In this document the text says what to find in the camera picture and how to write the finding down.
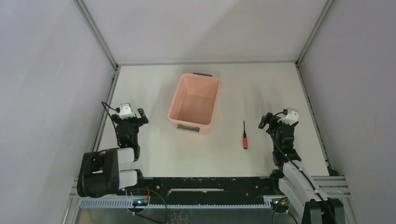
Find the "red handled screwdriver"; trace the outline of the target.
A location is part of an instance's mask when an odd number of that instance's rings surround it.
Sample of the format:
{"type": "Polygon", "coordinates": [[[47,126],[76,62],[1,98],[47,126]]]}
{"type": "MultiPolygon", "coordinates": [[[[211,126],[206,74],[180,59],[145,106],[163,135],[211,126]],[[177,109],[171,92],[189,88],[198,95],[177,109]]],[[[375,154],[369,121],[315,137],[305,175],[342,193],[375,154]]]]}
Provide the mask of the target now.
{"type": "Polygon", "coordinates": [[[245,121],[243,121],[243,139],[242,139],[242,145],[244,149],[248,149],[248,139],[247,139],[247,133],[245,129],[245,121]]]}

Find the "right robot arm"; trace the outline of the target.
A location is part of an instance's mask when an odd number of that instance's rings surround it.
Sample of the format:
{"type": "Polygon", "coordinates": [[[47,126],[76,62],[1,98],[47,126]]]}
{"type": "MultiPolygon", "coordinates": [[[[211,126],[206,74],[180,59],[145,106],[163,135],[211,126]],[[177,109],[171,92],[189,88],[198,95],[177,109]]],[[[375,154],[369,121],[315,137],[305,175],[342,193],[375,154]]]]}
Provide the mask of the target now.
{"type": "Polygon", "coordinates": [[[264,115],[259,129],[266,133],[273,144],[273,162],[277,169],[270,174],[270,189],[284,194],[279,203],[288,202],[286,213],[297,224],[344,224],[343,203],[325,193],[305,169],[294,148],[294,131],[299,123],[298,111],[293,108],[264,115]]]}

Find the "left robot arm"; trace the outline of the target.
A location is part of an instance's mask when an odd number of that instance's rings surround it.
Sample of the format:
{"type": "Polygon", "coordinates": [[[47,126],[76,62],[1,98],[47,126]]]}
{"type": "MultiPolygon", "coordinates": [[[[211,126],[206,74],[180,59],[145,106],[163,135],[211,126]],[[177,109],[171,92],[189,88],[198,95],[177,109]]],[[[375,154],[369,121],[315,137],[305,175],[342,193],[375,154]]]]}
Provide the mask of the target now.
{"type": "Polygon", "coordinates": [[[77,181],[80,197],[99,198],[116,194],[125,187],[136,195],[145,191],[146,182],[138,177],[136,170],[121,172],[119,168],[121,164],[136,162],[140,157],[138,133],[149,120],[142,108],[137,111],[139,117],[121,107],[111,115],[117,147],[83,155],[77,181]]]}

